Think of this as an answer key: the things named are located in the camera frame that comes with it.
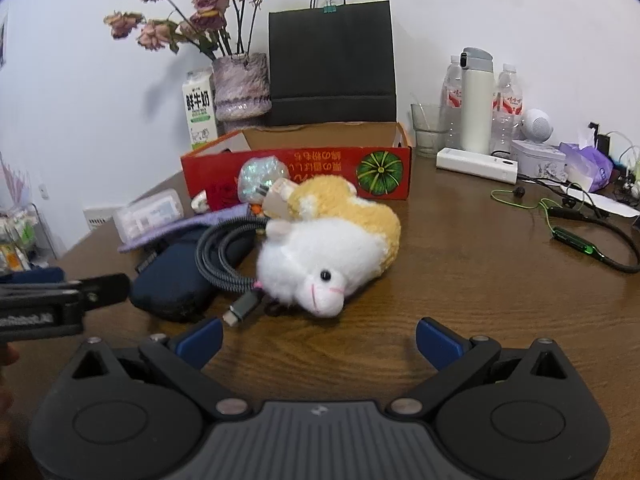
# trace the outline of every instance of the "cardboard box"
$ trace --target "cardboard box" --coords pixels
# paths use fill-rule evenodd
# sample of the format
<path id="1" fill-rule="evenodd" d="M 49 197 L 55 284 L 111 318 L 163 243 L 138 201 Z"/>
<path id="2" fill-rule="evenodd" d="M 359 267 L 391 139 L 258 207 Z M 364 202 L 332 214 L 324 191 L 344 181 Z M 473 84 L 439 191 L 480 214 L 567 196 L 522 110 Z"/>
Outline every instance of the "cardboard box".
<path id="1" fill-rule="evenodd" d="M 401 199 L 409 195 L 411 147 L 400 123 L 323 123 L 248 128 L 227 134 L 181 157 L 191 197 L 233 198 L 242 165 L 252 157 L 275 155 L 294 182 L 316 174 L 339 174 L 363 198 Z"/>

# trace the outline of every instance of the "pumpkin illustration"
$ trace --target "pumpkin illustration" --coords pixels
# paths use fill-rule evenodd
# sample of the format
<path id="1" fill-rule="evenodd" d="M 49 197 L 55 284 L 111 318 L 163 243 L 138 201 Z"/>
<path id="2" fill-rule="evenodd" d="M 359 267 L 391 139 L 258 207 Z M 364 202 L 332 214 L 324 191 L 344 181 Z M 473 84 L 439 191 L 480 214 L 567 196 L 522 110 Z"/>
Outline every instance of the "pumpkin illustration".
<path id="1" fill-rule="evenodd" d="M 372 195 L 392 193 L 402 182 L 402 160 L 390 152 L 372 152 L 356 168 L 360 187 Z"/>

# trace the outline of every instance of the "wall socket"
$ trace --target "wall socket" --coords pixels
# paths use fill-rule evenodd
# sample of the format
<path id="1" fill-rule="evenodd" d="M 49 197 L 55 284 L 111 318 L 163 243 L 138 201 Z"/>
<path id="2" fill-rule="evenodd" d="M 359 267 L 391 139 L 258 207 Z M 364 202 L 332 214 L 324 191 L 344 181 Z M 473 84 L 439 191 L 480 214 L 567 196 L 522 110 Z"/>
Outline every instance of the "wall socket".
<path id="1" fill-rule="evenodd" d="M 119 207 L 88 207 L 83 209 L 84 218 L 91 231 L 96 230 L 103 224 L 106 224 L 113 214 L 120 209 Z"/>
<path id="2" fill-rule="evenodd" d="M 47 186 L 40 184 L 38 186 L 38 191 L 40 192 L 40 196 L 43 200 L 49 200 L 49 191 L 47 190 Z"/>

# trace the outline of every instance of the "white thermos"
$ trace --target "white thermos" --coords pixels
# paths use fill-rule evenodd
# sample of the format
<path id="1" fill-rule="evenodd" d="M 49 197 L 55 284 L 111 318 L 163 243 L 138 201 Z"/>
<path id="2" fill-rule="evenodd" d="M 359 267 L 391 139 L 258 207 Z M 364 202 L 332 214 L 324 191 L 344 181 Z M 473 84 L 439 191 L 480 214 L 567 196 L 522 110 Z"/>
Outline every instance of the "white thermos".
<path id="1" fill-rule="evenodd" d="M 494 108 L 494 57 L 479 48 L 467 47 L 460 55 L 460 66 L 462 149 L 488 155 Z"/>

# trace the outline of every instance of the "clear plastic box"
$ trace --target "clear plastic box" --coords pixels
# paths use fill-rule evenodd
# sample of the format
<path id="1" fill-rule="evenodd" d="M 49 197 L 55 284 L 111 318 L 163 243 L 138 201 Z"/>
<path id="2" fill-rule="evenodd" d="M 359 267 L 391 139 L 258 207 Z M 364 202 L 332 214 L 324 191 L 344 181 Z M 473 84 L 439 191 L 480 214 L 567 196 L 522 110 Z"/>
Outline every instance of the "clear plastic box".
<path id="1" fill-rule="evenodd" d="M 180 197 L 175 189 L 138 200 L 118 209 L 113 221 L 120 240 L 128 244 L 149 231 L 175 222 L 184 216 Z"/>

